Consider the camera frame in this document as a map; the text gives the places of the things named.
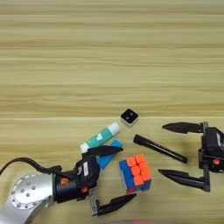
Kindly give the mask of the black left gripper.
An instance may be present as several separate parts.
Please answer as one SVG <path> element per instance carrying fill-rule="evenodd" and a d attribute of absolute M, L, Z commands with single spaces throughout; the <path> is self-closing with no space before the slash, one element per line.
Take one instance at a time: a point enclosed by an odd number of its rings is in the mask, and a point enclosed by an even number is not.
<path fill-rule="evenodd" d="M 122 147 L 103 145 L 90 148 L 87 154 L 91 156 L 108 156 L 123 151 Z M 55 200 L 57 203 L 68 202 L 70 200 L 84 200 L 89 191 L 97 186 L 100 171 L 82 171 L 75 170 L 64 172 L 63 176 L 55 176 Z M 137 195 L 135 193 L 113 198 L 108 204 L 101 205 L 96 201 L 97 215 L 112 213 L 132 201 Z"/>

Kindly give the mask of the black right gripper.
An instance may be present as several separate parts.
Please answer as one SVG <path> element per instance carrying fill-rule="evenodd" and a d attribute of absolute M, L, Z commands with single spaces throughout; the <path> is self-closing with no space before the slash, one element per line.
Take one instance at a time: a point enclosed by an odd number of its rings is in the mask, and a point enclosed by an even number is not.
<path fill-rule="evenodd" d="M 203 170 L 203 178 L 191 177 L 187 172 L 159 169 L 168 179 L 182 185 L 199 188 L 205 192 L 211 191 L 210 174 L 224 172 L 224 133 L 215 127 L 209 127 L 208 122 L 174 122 L 162 126 L 163 129 L 187 134 L 202 133 L 199 149 L 199 168 Z"/>

